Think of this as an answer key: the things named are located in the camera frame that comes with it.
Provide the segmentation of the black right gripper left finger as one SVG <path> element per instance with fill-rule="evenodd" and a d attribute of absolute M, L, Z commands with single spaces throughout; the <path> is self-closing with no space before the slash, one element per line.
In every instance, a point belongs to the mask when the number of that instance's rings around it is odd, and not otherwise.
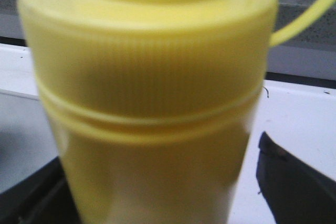
<path fill-rule="evenodd" d="M 59 158 L 1 193 L 1 223 L 81 223 Z"/>

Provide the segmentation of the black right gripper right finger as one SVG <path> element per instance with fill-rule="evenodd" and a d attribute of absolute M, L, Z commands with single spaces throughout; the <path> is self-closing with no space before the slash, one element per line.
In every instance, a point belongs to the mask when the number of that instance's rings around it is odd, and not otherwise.
<path fill-rule="evenodd" d="M 256 178 L 276 223 L 335 223 L 335 180 L 276 144 L 259 139 Z"/>

